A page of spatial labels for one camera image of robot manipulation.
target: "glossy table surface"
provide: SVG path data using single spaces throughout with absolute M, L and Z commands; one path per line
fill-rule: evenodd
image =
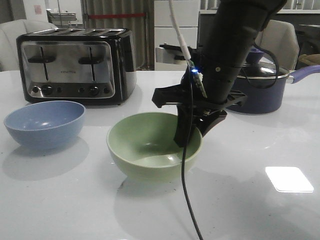
M 181 180 L 160 184 L 129 179 L 106 145 L 108 130 L 124 117 L 175 114 L 175 106 L 157 108 L 151 98 L 154 88 L 177 84 L 182 74 L 138 72 L 129 100 L 120 106 L 88 106 L 76 142 L 63 149 L 26 149 L 1 124 L 0 239 L 197 239 Z M 28 103 L 18 71 L 0 72 L 0 82 L 3 121 Z M 275 112 L 229 112 L 204 137 L 198 160 L 186 174 L 203 238 L 318 240 L 319 124 L 319 73 L 287 84 L 282 106 Z M 284 181 L 282 191 L 276 190 L 271 175 L 277 175 L 274 184 Z

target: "beige chair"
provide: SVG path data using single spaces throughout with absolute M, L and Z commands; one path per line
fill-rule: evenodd
M 287 70 L 295 69 L 299 45 L 295 27 L 291 23 L 270 20 L 267 27 L 258 34 L 255 43 L 275 54 L 281 67 Z
M 56 28 L 52 23 L 26 19 L 0 24 L 0 71 L 19 70 L 18 36 L 52 28 Z
M 320 54 L 302 54 L 299 56 L 298 60 L 308 66 L 320 65 Z

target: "navy blue pot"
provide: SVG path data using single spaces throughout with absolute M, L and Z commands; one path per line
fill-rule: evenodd
M 247 95 L 243 106 L 232 105 L 227 109 L 245 114 L 266 114 L 280 108 L 286 83 L 295 84 L 306 76 L 320 73 L 320 65 L 307 66 L 289 72 L 280 68 L 278 79 L 273 64 L 262 63 L 245 65 L 234 81 L 233 90 Z

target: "toaster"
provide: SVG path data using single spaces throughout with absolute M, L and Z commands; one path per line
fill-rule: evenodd
M 56 28 L 23 34 L 16 43 L 28 102 L 120 105 L 136 86 L 129 29 Z

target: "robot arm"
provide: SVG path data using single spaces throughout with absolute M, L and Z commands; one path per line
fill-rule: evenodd
M 174 140 L 180 147 L 187 139 L 186 132 L 191 119 L 193 127 L 198 127 L 204 136 L 226 118 L 224 108 L 233 104 L 241 105 L 245 101 L 244 94 L 231 88 L 258 33 L 286 2 L 221 0 L 206 44 L 191 58 L 203 75 L 205 94 L 196 84 L 198 73 L 190 68 L 187 68 L 179 85 L 155 89 L 152 101 L 157 107 L 177 105 L 178 124 Z

